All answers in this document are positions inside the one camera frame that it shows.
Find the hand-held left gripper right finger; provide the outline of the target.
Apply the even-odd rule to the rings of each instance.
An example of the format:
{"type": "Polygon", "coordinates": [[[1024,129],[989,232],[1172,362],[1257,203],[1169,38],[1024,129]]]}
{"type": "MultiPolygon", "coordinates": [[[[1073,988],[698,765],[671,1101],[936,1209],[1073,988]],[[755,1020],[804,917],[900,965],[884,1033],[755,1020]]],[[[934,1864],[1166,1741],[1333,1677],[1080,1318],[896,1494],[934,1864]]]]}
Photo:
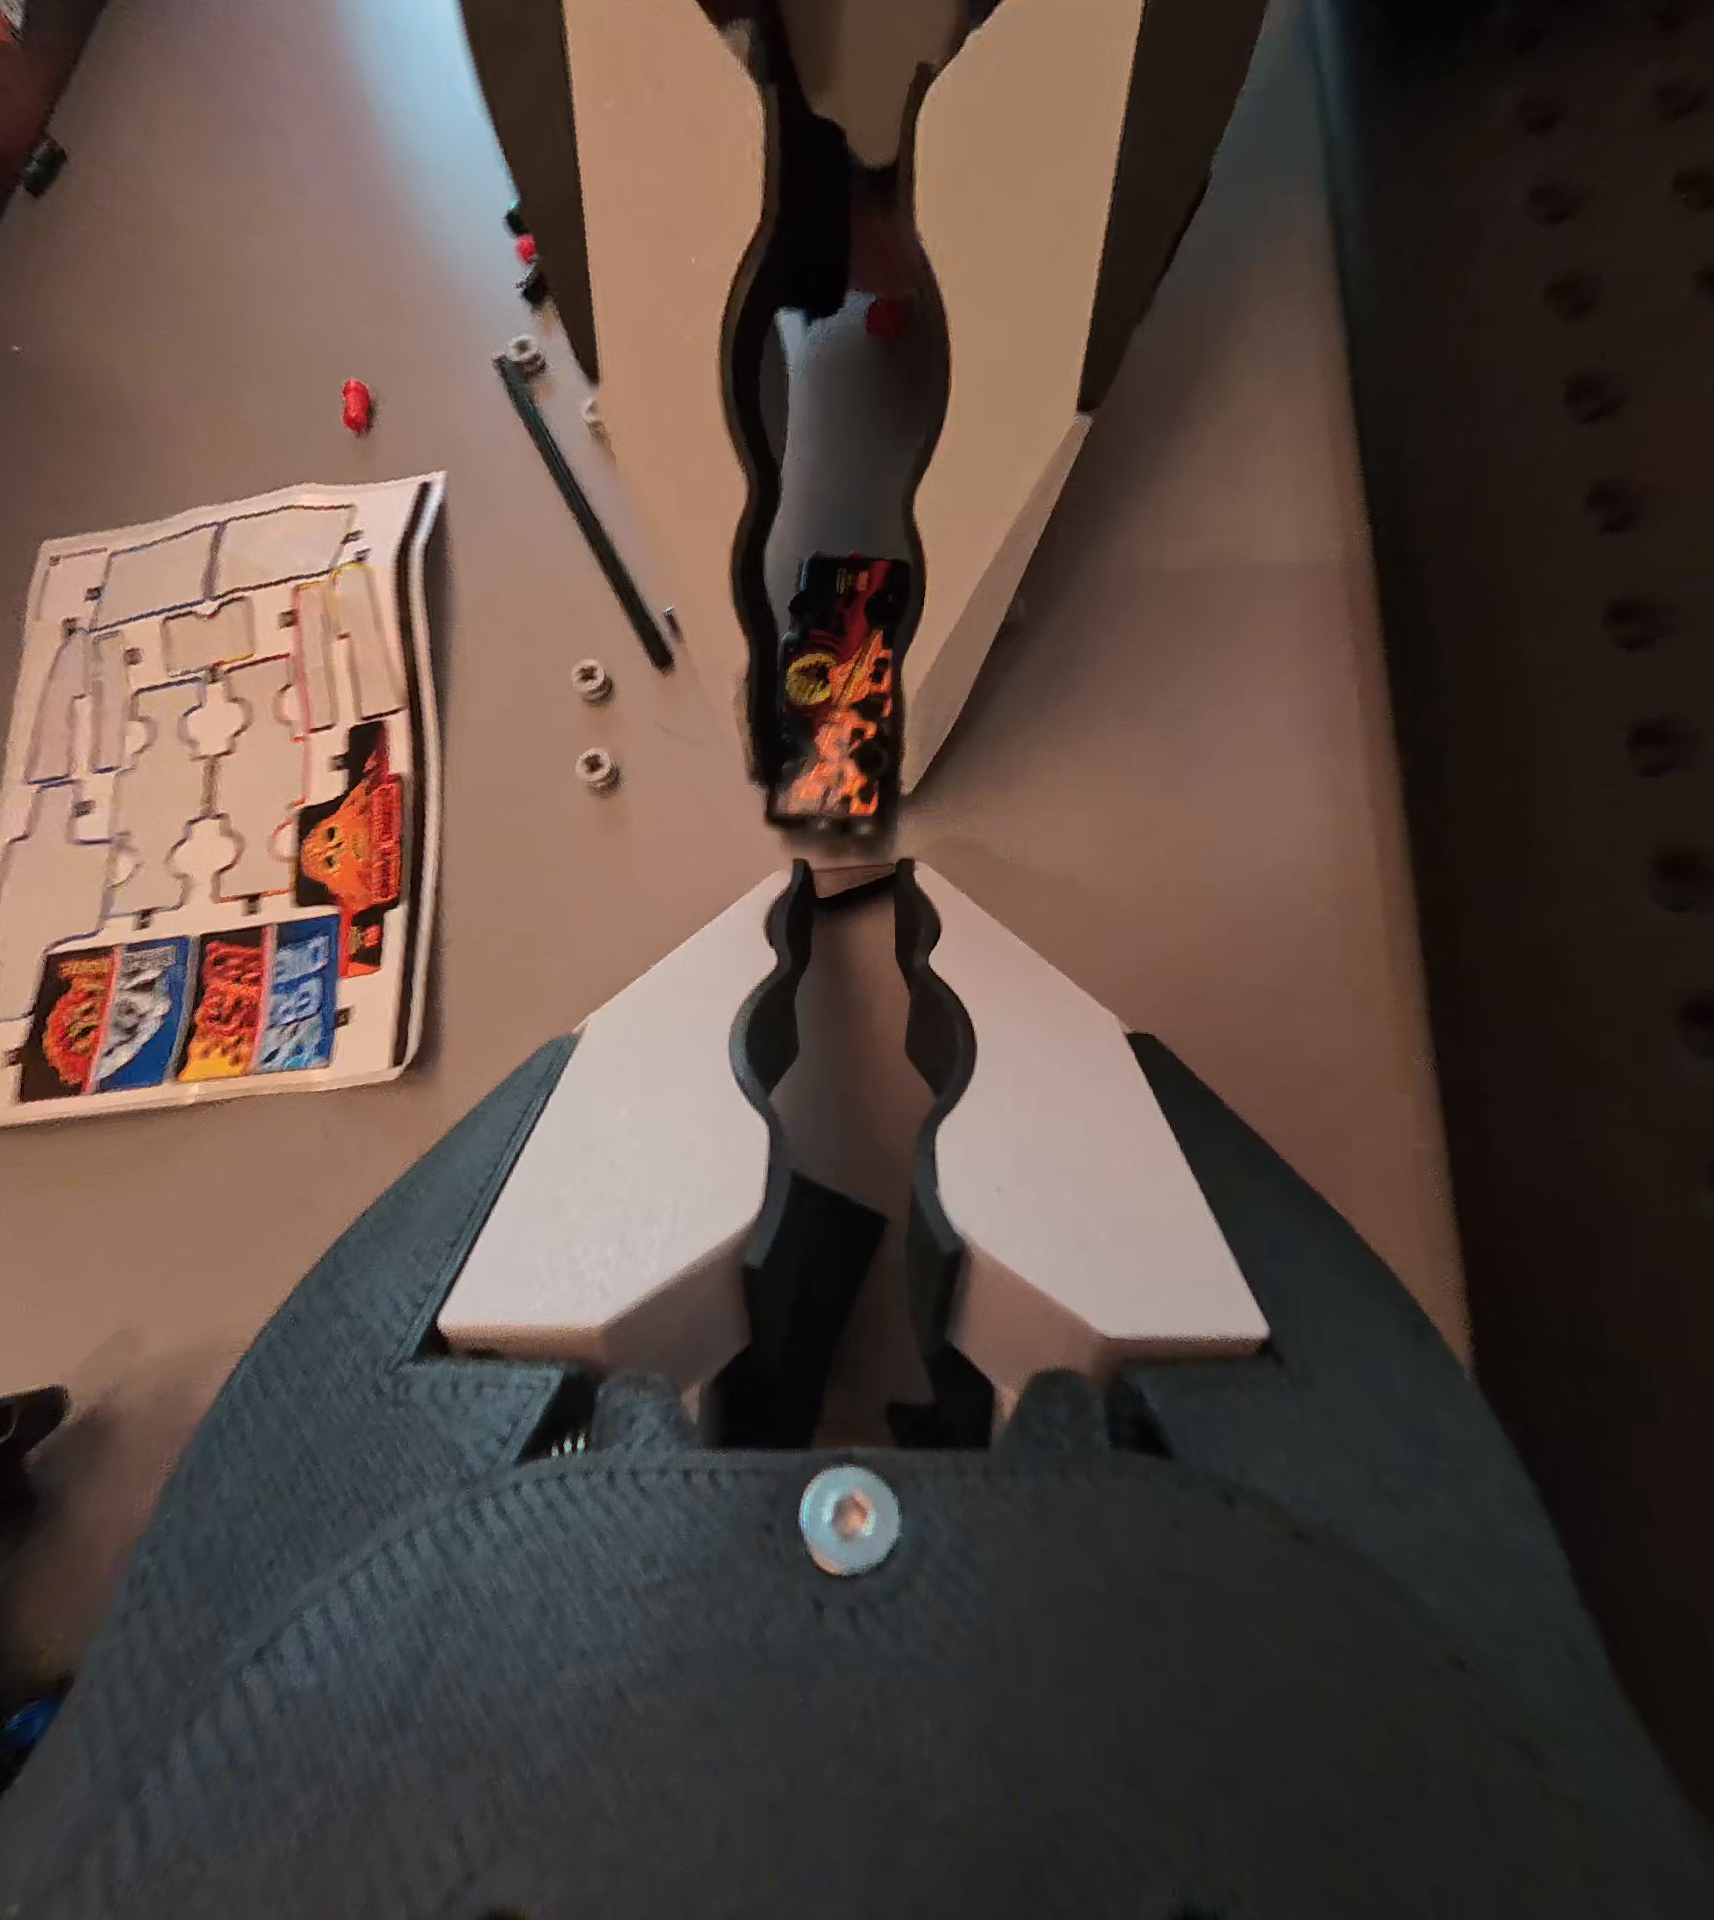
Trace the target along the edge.
{"type": "Polygon", "coordinates": [[[934,865],[894,870],[915,1141],[910,1447],[982,1447],[1046,1375],[1261,1354],[1273,1328],[1129,1024],[934,865]]]}

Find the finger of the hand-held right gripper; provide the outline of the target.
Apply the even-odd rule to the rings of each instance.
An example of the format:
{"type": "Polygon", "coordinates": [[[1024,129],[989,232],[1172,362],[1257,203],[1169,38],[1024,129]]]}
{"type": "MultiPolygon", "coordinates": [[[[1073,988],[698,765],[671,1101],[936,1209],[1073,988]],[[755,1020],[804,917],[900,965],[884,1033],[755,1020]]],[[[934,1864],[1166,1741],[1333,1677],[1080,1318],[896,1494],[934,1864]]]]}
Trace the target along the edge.
{"type": "Polygon", "coordinates": [[[903,792],[957,726],[1089,433],[1085,348],[1141,20],[1143,2],[1002,2],[915,113],[915,224],[947,370],[910,504],[923,600],[903,792]]]}
{"type": "Polygon", "coordinates": [[[562,2],[597,387],[684,660],[775,784],[765,359],[831,134],[779,2],[562,2]]]}

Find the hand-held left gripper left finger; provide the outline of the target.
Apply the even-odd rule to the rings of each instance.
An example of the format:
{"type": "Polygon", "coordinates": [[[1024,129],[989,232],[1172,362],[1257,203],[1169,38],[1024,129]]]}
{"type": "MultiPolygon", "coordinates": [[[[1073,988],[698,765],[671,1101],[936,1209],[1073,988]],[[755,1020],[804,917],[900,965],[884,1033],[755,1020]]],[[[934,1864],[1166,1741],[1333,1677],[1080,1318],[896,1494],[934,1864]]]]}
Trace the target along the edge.
{"type": "Polygon", "coordinates": [[[439,1309],[447,1350],[656,1375],[725,1444],[811,1441],[887,1236],[775,1112],[820,909],[797,858],[577,1024],[439,1309]]]}

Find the flame printed black toy panel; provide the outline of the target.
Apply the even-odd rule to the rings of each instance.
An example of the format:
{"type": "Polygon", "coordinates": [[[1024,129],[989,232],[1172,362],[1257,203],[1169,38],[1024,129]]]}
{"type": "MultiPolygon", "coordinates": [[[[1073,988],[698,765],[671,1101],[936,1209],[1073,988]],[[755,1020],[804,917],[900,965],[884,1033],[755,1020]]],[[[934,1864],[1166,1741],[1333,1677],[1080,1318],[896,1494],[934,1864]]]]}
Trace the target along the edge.
{"type": "Polygon", "coordinates": [[[775,651],[765,818],[873,836],[900,800],[903,623],[910,566],[809,557],[775,651]]]}

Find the long black toy axle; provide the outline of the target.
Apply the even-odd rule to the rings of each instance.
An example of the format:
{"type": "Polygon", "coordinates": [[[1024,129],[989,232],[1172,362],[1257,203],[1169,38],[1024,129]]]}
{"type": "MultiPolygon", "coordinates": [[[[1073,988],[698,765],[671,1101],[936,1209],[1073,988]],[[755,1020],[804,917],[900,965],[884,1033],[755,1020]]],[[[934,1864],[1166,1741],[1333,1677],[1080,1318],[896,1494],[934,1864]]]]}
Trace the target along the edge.
{"type": "Polygon", "coordinates": [[[601,515],[597,512],[594,500],[586,498],[586,492],[580,488],[575,468],[570,466],[570,456],[562,455],[562,444],[555,444],[555,436],[534,398],[534,380],[529,376],[529,370],[509,356],[502,353],[490,359],[493,373],[509,398],[509,408],[522,426],[522,433],[529,436],[529,442],[539,450],[539,461],[545,462],[565,512],[571,515],[571,523],[577,525],[577,534],[591,552],[591,559],[597,561],[606,587],[611,591],[611,600],[619,601],[619,611],[625,611],[625,620],[630,623],[634,635],[639,638],[639,648],[647,651],[647,657],[653,660],[653,667],[658,672],[673,672],[677,670],[677,657],[673,657],[673,645],[663,634],[663,627],[658,623],[658,619],[653,614],[639,584],[634,580],[626,561],[620,559],[616,539],[608,537],[608,528],[601,523],[601,515]]]}

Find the toy sticker sheet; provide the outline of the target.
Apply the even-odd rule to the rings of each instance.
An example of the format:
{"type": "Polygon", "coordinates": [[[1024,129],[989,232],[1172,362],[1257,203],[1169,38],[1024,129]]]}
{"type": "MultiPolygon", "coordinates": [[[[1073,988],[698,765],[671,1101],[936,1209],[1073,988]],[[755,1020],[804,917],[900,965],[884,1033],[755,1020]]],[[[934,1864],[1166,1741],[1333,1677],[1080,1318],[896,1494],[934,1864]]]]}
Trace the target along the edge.
{"type": "Polygon", "coordinates": [[[37,549],[0,773],[0,1130],[415,1066],[441,507],[430,468],[37,549]]]}

